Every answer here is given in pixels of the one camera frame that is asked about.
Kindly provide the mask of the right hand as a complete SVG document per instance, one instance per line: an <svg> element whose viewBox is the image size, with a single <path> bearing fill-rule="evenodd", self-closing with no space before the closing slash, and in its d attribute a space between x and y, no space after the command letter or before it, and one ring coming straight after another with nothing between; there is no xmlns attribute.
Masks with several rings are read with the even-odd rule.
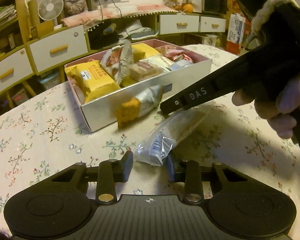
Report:
<svg viewBox="0 0 300 240"><path fill-rule="evenodd" d="M232 103L236 106L253 102L258 116L267 120L270 127L282 139L293 137L296 119L290 113L300 106L300 76L292 79L279 94L274 102L263 102L248 96L242 89L232 96Z"/></svg>

